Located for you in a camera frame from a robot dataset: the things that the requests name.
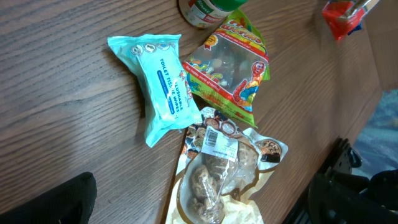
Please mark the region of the green candy bag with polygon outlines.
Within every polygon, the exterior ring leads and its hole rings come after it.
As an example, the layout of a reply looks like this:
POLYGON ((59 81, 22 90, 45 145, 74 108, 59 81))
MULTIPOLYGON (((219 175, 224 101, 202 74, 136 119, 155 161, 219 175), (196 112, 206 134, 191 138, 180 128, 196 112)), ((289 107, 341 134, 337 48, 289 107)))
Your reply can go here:
POLYGON ((261 82, 270 79, 269 56, 243 11, 233 11, 182 65, 193 94, 230 118, 255 125, 252 104, 261 82))

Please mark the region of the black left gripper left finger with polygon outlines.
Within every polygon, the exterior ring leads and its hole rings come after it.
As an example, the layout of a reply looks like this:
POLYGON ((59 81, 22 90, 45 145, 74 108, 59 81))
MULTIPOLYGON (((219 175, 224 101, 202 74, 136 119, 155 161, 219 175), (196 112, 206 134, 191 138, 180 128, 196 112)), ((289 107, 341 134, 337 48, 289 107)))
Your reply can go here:
POLYGON ((87 224, 96 196, 96 179, 91 172, 84 172, 1 214, 1 223, 87 224))

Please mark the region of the blue packet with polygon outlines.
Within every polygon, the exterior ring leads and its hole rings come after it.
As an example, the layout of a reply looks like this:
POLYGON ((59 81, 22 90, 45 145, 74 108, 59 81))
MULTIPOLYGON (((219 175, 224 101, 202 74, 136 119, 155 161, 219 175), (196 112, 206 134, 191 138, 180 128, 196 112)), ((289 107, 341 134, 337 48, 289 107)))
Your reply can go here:
POLYGON ((348 35, 351 35, 353 32, 359 31, 363 28, 362 23, 360 22, 353 30, 348 32, 348 35))

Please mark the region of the orange pasta packet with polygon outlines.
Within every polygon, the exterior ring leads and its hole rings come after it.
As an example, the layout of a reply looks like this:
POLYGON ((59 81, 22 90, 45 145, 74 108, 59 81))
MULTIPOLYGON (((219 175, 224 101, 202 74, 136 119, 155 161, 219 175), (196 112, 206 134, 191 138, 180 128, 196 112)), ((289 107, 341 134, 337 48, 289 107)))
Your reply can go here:
POLYGON ((366 16, 379 0, 331 0, 322 9, 322 16, 335 40, 342 40, 366 16))

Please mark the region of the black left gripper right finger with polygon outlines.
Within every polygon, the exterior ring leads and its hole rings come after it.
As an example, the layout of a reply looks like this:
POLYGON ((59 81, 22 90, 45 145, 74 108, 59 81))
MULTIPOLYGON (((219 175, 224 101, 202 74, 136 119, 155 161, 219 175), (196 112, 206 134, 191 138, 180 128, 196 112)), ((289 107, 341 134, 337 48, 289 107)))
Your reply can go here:
POLYGON ((397 224, 397 171, 371 179, 341 172, 317 174, 309 187, 308 213, 312 223, 397 224))

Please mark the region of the teal wipes packet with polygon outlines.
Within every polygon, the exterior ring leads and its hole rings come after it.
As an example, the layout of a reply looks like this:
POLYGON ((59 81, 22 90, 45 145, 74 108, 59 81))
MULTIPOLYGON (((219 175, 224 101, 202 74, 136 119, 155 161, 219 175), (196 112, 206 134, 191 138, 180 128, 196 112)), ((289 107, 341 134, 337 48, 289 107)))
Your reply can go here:
POLYGON ((145 101, 149 147, 170 130, 202 121, 179 59, 180 34, 108 37, 108 46, 137 77, 145 101))

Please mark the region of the green capped bottle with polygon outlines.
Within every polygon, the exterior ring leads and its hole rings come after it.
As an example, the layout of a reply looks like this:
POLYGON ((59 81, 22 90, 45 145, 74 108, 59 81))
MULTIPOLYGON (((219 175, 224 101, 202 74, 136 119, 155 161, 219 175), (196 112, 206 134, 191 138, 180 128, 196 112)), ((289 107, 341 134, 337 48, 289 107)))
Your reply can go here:
POLYGON ((207 28, 223 21, 248 0, 178 0, 182 16, 197 28, 207 28))

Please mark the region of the white brown cookie bag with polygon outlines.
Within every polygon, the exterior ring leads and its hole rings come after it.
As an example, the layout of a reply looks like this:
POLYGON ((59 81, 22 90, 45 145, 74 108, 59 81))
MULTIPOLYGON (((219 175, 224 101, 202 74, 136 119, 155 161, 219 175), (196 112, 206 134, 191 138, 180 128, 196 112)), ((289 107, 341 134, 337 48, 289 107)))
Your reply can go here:
POLYGON ((178 159, 166 223, 263 223, 251 196, 283 160, 288 146, 242 130, 205 107, 188 127, 178 159))

